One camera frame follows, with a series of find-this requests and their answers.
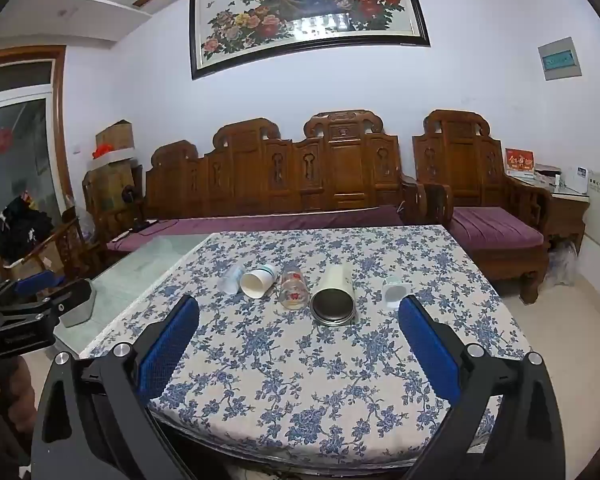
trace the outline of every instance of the framed painting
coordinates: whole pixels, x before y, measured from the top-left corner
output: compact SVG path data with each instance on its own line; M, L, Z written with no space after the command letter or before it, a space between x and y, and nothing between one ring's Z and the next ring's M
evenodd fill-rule
M429 46L418 0L190 0L193 79L299 50Z

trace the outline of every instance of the metal screw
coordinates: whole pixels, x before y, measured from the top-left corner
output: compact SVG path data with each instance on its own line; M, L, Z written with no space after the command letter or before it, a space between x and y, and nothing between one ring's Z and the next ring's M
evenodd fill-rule
M56 364L58 364L58 365L63 365L68 360L69 360L69 354L67 352L60 352L56 356Z
M542 356L536 352L529 353L529 362L533 365L541 365L542 364Z
M469 352L471 357L482 357L484 355L484 348L476 343L471 343L466 348L466 351Z
M113 348L113 355L116 357L124 357L131 350L131 346L129 343L120 343L119 345L115 345Z

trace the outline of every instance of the purple cushion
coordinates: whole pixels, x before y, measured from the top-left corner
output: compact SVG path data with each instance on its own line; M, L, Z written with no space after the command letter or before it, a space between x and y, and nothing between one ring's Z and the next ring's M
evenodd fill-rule
M544 243L542 234L500 207L455 207L449 232L465 251L522 249Z

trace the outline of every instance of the blue gripper pad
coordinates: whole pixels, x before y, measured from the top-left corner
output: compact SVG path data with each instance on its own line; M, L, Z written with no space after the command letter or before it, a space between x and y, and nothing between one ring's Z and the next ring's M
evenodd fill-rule
M143 406L162 395L199 322L198 302L184 296L164 321L153 324L161 325L162 330L138 366L136 393Z
M58 286L63 281L64 276L56 276L51 270L43 270L33 276L18 280L15 285L15 293L21 298L26 298L46 288Z
M461 393L458 365L409 297L400 302L398 324L435 394L455 405Z

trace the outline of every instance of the red lantern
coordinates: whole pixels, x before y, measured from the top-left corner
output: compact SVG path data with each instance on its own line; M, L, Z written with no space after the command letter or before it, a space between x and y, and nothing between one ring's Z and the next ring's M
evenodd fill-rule
M9 128L0 128L0 154L11 149L13 145L13 132Z

